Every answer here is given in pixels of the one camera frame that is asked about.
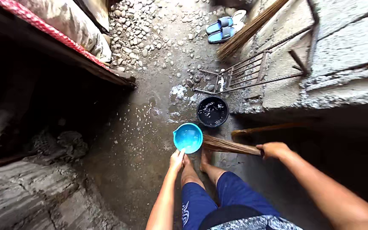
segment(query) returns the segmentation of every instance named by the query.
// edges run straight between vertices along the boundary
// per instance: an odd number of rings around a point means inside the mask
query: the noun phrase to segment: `person's hand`
[[[270,157],[279,159],[284,154],[293,153],[289,147],[282,142],[269,142],[266,144],[258,144],[256,146],[258,149],[263,149],[265,155],[263,159],[268,159]]]
[[[176,150],[170,157],[170,170],[173,170],[174,172],[178,173],[180,171],[182,165],[183,165],[183,159],[184,159],[185,149]]]

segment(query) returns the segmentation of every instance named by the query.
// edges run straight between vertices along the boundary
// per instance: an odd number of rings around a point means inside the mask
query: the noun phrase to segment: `broom bristles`
[[[247,23],[234,37],[230,38],[217,50],[218,59],[225,60],[232,57],[286,2],[288,0],[277,0],[257,17],[253,18],[252,21]]]
[[[239,144],[206,134],[203,135],[202,146],[216,152],[261,155],[260,150],[255,146]]]

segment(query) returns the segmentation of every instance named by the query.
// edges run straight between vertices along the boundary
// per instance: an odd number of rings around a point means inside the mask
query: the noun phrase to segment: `broom handle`
[[[234,130],[231,132],[231,137],[234,137],[235,135],[240,134],[240,133],[256,133],[256,132],[262,132],[262,131],[277,130],[281,128],[302,127],[306,125],[307,123],[295,122],[295,123],[277,124],[277,125],[258,127],[258,128],[247,128],[243,130]]]

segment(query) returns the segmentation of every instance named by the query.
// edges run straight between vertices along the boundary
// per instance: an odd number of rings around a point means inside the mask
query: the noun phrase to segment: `white slipper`
[[[237,10],[232,15],[232,21],[234,24],[245,22],[247,11],[244,9]]]

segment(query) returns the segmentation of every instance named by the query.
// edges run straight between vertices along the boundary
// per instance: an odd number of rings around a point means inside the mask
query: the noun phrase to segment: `white print on shorts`
[[[183,204],[183,217],[182,217],[182,219],[183,219],[183,227],[184,227],[184,225],[187,223],[188,218],[190,218],[190,212],[189,212],[189,211],[187,211],[188,203],[189,203],[189,202],[190,202],[190,201],[187,201],[187,204],[186,204],[186,205],[184,205],[184,204]]]

